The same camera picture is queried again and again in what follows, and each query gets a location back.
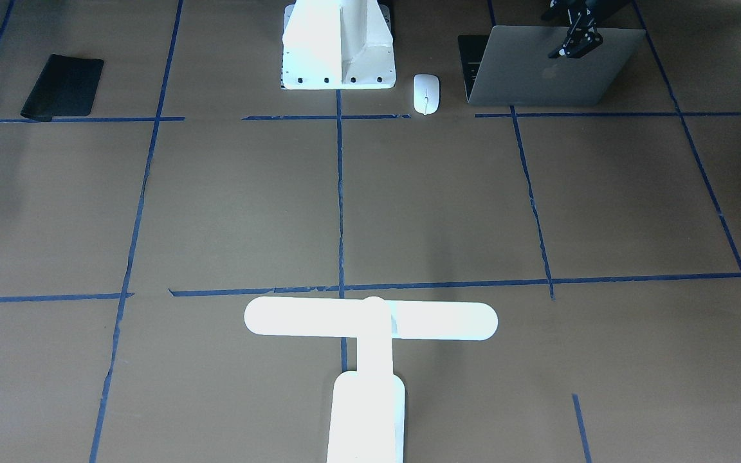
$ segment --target white plastic object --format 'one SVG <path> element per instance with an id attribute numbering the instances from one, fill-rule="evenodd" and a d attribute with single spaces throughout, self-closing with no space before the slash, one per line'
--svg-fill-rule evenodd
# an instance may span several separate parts
<path id="1" fill-rule="evenodd" d="M 376 0 L 297 0 L 285 9 L 282 85 L 380 89 L 396 83 L 394 39 Z"/>
<path id="2" fill-rule="evenodd" d="M 430 74 L 414 76 L 414 109 L 424 115 L 439 108 L 439 77 Z"/>
<path id="3" fill-rule="evenodd" d="M 405 387 L 392 340 L 486 340 L 494 310 L 479 302 L 260 296 L 244 311 L 256 334 L 356 338 L 356 371 L 333 384 L 327 463 L 402 463 Z"/>

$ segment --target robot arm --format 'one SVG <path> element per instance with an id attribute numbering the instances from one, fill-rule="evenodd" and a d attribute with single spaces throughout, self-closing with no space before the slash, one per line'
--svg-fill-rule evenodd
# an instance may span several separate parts
<path id="1" fill-rule="evenodd" d="M 567 13 L 568 29 L 562 45 L 548 53 L 548 58 L 582 58 L 602 44 L 602 35 L 596 27 L 630 0 L 551 0 L 551 5 L 542 15 L 543 21 L 550 21 Z"/>

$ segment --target laptop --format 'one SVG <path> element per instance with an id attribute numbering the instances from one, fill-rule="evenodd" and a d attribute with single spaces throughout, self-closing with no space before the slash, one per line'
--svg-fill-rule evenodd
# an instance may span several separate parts
<path id="1" fill-rule="evenodd" d="M 579 58 L 547 58 L 567 27 L 494 26 L 491 35 L 460 35 L 468 103 L 481 106 L 596 105 L 645 31 L 599 29 L 605 42 Z"/>

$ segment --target white computer mouse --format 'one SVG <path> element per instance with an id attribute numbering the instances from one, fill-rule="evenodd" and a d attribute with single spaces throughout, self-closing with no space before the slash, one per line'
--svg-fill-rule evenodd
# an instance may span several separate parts
<path id="1" fill-rule="evenodd" d="M 439 77 L 430 74 L 414 76 L 414 109 L 424 115 L 439 108 Z"/>

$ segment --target white t-shaped object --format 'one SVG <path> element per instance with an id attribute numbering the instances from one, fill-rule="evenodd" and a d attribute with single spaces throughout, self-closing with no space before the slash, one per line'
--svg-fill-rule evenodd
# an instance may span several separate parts
<path id="1" fill-rule="evenodd" d="M 405 388 L 392 340 L 486 340 L 498 319 L 479 302 L 260 296 L 244 323 L 256 334 L 356 338 L 356 371 L 333 384 L 327 463 L 402 463 Z"/>

